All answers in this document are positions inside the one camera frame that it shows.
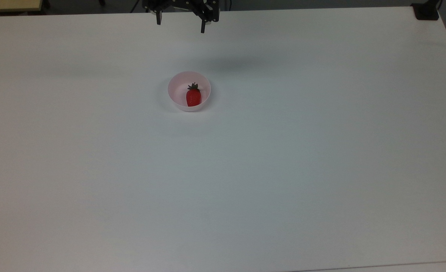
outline cable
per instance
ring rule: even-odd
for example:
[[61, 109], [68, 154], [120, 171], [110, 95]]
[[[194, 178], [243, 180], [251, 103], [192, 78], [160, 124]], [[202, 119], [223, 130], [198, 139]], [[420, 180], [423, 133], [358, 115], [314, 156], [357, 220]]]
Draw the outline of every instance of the cable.
[[131, 12], [130, 12], [130, 13], [132, 13], [132, 12], [135, 10], [135, 7], [137, 7], [137, 4], [139, 3], [139, 1], [140, 1], [140, 0], [137, 0], [137, 2], [135, 2], [135, 5], [133, 6], [133, 9], [131, 9]]

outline table surface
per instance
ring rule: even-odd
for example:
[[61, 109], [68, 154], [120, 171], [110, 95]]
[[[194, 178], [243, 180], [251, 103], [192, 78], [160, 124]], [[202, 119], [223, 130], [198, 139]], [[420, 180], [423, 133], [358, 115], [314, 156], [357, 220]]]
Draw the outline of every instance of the table surface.
[[0, 12], [37, 11], [42, 7], [42, 0], [0, 0]]
[[[0, 272], [446, 261], [446, 30], [410, 7], [0, 17]], [[181, 71], [212, 84], [181, 112]]]

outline plastic bowl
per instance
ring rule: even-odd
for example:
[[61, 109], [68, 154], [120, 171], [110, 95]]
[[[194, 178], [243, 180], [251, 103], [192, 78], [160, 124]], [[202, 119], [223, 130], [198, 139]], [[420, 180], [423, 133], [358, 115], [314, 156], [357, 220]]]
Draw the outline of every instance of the plastic bowl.
[[[198, 89], [201, 92], [201, 103], [193, 107], [188, 107], [186, 93], [188, 92], [188, 85], [191, 85], [192, 83], [198, 85]], [[209, 94], [211, 93], [211, 85], [209, 84], [208, 79], [202, 74], [188, 71], [175, 75], [171, 81], [169, 81], [167, 92], [178, 109], [195, 111], [202, 108], [208, 100]]]

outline floor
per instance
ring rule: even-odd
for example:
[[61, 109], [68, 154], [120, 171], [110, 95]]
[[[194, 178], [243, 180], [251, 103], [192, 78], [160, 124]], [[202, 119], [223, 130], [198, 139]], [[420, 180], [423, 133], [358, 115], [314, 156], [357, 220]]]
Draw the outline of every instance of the floor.
[[[271, 10], [300, 8], [345, 8], [345, 7], [380, 7], [409, 6], [423, 0], [220, 0], [221, 10]], [[106, 0], [101, 6], [98, 0], [50, 0], [51, 8], [47, 14], [98, 14], [128, 13], [136, 0]], [[142, 5], [137, 5], [134, 12], [145, 12]], [[446, 0], [439, 10], [446, 26]]]

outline red strawberry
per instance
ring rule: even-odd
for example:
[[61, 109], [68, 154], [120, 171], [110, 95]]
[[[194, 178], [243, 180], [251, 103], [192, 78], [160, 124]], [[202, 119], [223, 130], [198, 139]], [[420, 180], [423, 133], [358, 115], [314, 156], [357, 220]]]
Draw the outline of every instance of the red strawberry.
[[194, 82], [191, 86], [188, 85], [188, 92], [186, 93], [186, 102], [188, 107], [194, 107], [201, 103], [201, 92], [198, 89], [198, 85]]

